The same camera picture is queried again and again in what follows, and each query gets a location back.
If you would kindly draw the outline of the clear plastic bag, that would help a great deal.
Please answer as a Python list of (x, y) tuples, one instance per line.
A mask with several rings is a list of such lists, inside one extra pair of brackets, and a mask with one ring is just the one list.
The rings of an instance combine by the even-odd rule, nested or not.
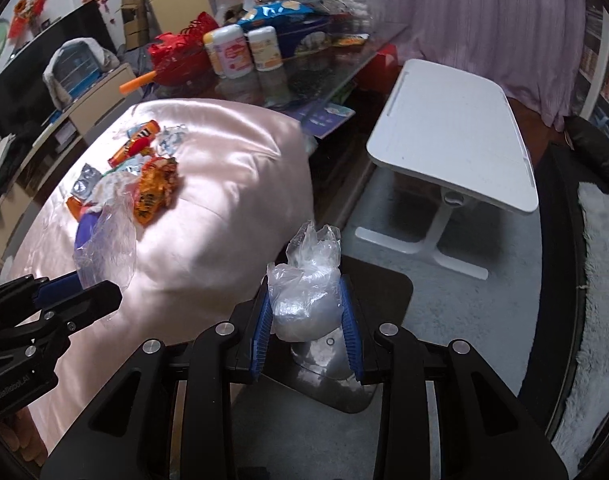
[(308, 342), (341, 325), (341, 231), (309, 221), (286, 247), (285, 263), (266, 268), (273, 333), (286, 342)]

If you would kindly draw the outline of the clear plastic wrapper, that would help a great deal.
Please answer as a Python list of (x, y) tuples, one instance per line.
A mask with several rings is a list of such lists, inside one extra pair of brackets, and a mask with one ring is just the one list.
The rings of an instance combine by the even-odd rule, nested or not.
[(73, 261), (83, 288), (103, 281), (128, 288), (136, 263), (136, 229), (128, 202), (110, 200), (101, 210), (82, 214)]

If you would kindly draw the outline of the silver foil wrapper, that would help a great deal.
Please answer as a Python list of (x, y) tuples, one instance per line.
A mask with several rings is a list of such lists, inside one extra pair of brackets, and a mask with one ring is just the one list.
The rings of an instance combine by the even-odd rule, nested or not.
[(92, 194), (95, 185), (103, 178), (103, 174), (96, 168), (85, 164), (80, 176), (74, 181), (71, 194), (80, 202), (85, 202)]

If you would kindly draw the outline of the orange snack wrapper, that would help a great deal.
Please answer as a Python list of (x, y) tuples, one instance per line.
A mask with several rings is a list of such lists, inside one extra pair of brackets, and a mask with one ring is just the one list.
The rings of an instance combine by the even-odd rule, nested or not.
[(178, 162), (174, 157), (154, 157), (142, 167), (133, 195), (133, 215), (148, 226), (162, 207), (169, 207), (178, 187)]

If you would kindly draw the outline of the pink satin cloth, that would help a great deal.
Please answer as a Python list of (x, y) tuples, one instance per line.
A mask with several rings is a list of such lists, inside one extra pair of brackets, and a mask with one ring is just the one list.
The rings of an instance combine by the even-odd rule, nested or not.
[(176, 344), (254, 296), (266, 266), (313, 216), (299, 122), (259, 106), (205, 99), (129, 108), (60, 180), (16, 253), (10, 276), (57, 278), (74, 268), (76, 220), (66, 200), (84, 166), (106, 170), (131, 127), (183, 126), (171, 206), (138, 234), (120, 308), (74, 334), (55, 389), (0, 424), (3, 441), (43, 463), (86, 404), (150, 338)]

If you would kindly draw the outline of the black television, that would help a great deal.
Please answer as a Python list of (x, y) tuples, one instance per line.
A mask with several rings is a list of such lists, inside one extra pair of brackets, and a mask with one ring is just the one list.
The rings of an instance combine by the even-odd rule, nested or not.
[(82, 4), (24, 47), (0, 73), (0, 135), (14, 133), (27, 122), (42, 125), (55, 107), (42, 79), (52, 55), (67, 41), (91, 37), (117, 52), (95, 2)]

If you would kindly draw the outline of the blue booklet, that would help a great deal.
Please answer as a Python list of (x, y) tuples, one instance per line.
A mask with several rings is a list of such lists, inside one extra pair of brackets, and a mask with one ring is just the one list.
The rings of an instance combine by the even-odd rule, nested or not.
[(344, 125), (355, 111), (332, 102), (322, 104), (320, 101), (312, 101), (288, 108), (285, 114), (298, 120), (303, 132), (308, 136), (324, 139), (329, 133)]

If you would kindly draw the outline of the white fluffy rug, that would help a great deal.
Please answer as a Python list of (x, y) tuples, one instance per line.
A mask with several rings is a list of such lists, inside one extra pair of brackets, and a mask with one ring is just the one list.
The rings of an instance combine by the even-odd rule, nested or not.
[(576, 374), (553, 446), (570, 478), (579, 472), (593, 434), (609, 412), (609, 195), (579, 184), (585, 222), (585, 326), (576, 356)]

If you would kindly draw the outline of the red plastic basket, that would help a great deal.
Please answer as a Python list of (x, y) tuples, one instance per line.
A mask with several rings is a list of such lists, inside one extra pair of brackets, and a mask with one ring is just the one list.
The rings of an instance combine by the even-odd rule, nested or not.
[(160, 86), (176, 87), (205, 74), (211, 68), (204, 36), (218, 28), (216, 20), (201, 12), (178, 34), (164, 32), (147, 47), (154, 81)]

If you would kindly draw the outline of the pink-label white canister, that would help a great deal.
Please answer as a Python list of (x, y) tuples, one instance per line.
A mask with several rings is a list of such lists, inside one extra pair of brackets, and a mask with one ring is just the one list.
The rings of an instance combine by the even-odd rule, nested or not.
[(228, 79), (242, 78), (254, 69), (245, 34), (238, 25), (217, 28), (212, 34), (213, 47)]

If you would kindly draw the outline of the yellow-lid canister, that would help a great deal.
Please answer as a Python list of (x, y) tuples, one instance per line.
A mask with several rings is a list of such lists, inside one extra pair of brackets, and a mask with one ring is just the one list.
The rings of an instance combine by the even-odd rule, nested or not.
[(204, 46), (205, 50), (208, 54), (208, 58), (211, 62), (213, 71), (220, 77), (225, 78), (224, 69), (222, 67), (221, 60), (219, 58), (218, 52), (216, 52), (216, 45), (214, 44), (213, 39), (213, 30), (211, 32), (206, 32), (204, 35)]

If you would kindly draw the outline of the orange-label white canister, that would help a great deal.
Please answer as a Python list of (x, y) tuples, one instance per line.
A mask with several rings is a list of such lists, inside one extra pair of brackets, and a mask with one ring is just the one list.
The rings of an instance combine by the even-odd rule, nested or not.
[(274, 27), (264, 26), (250, 30), (247, 40), (258, 72), (271, 72), (283, 66)]

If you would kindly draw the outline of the clear plastic container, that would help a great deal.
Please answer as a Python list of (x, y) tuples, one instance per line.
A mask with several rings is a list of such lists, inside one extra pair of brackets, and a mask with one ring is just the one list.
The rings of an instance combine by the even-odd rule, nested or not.
[(337, 18), (343, 34), (371, 34), (385, 22), (388, 0), (341, 0), (347, 11)]

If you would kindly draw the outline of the purple curtain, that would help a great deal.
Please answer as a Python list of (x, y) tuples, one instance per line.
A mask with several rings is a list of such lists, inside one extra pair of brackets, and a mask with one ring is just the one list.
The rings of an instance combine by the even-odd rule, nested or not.
[(499, 84), (561, 128), (585, 36), (585, 0), (387, 0), (400, 58), (425, 58)]

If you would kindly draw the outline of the orange-handled tool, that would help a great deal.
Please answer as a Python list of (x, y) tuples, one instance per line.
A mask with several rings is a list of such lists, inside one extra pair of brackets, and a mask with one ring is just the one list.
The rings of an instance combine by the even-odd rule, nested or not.
[(124, 84), (122, 84), (119, 87), (119, 91), (124, 96), (127, 96), (128, 94), (134, 92), (135, 90), (146, 86), (146, 84), (150, 84), (151, 82), (154, 82), (156, 79), (156, 76), (157, 76), (157, 72), (155, 70), (152, 70), (149, 73), (146, 73), (142, 76), (138, 76), (136, 78), (133, 78), (133, 79), (125, 82)]

